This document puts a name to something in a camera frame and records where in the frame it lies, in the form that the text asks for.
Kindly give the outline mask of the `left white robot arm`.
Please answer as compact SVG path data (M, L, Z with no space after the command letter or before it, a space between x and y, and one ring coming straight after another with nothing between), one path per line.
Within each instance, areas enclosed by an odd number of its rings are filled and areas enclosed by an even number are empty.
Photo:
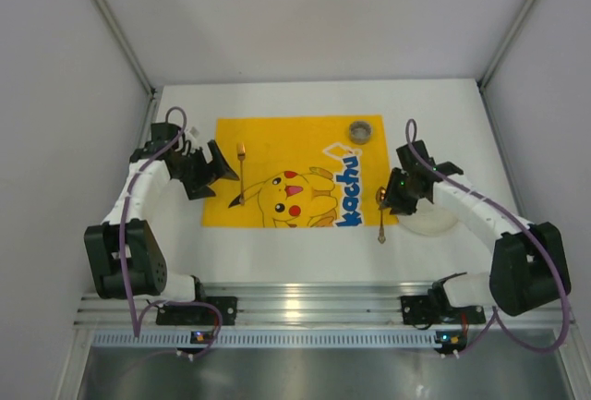
M151 229L161 196L170 182L182 185L189 200L215 195L219 179L237 181L215 140L208 159L193 145L190 131L170 122L151 125L151 138L130 156L127 181L113 209L84 233L92 279L103 299L152 296L174 302L201 301L203 286L190 274L168 269Z

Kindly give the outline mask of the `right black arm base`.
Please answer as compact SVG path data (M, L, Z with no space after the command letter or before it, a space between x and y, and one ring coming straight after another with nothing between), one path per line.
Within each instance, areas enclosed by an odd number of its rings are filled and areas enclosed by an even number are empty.
M458 324L472 325L486 322L484 310L480 306L456 308L450 304L445 295L443 284L453 278L463 276L455 273L444 277L427 290L424 295L401 296L401 311L404 325L418 330L429 329L433 325Z

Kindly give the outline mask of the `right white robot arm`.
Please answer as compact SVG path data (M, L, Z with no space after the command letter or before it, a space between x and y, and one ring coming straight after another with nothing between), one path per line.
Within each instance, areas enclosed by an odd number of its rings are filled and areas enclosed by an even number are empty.
M478 192L451 162L436 163L423 141L396 151L380 207L421 236L440 236L463 224L487 248L490 268L460 272L433 285L447 308L495 307L519 316L572 290L560 230L535 224Z

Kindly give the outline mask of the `copper fork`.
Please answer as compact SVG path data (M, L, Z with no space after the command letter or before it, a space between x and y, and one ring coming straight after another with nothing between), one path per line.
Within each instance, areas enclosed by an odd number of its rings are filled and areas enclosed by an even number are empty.
M239 176L240 176L240 194L239 204L245 205L245 183L244 183L244 161L246 160L246 148L243 142L236 145L236 156L239 161Z

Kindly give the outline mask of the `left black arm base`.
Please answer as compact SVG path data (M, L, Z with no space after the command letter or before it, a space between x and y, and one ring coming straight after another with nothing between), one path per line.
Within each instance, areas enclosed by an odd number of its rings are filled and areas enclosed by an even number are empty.
M155 323L159 326L234 326L238 298L205 296L199 301L157 304Z

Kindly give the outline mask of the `white paper plate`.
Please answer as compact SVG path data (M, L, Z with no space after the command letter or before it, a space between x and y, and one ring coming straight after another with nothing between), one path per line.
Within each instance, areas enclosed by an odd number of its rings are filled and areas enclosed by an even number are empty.
M398 215L398 222L419 236L441 236L456 226L458 218L428 200L420 200L416 211L410 215Z

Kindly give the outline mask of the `copper spoon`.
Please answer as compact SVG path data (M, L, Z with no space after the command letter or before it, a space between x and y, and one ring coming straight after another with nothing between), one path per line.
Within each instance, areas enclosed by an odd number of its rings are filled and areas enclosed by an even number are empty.
M385 187L379 187L377 192L376 192L376 202L378 205L378 211L380 213L380 225L379 225L379 234L378 234L378 241L381 244L384 244L386 241L386 236L385 236L385 229L384 229L384 214L383 214L383 208L382 208L382 203L385 199L385 194L386 194L386 189Z

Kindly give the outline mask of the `small grey cup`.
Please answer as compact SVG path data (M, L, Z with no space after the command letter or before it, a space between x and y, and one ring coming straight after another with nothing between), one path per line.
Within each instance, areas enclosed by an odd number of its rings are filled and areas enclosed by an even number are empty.
M348 138L355 145L369 143L373 136L373 126L365 120L353 121L348 127Z

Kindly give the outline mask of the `yellow Pikachu placemat cloth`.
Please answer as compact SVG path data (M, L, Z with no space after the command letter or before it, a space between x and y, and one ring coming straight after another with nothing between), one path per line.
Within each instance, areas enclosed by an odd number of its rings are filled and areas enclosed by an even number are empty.
M348 138L356 120L368 121L365 145ZM311 228L380 225L376 192L390 175L379 115L222 118L215 139L239 173L236 145L246 148L245 205L240 180L221 179L204 203L207 227Z

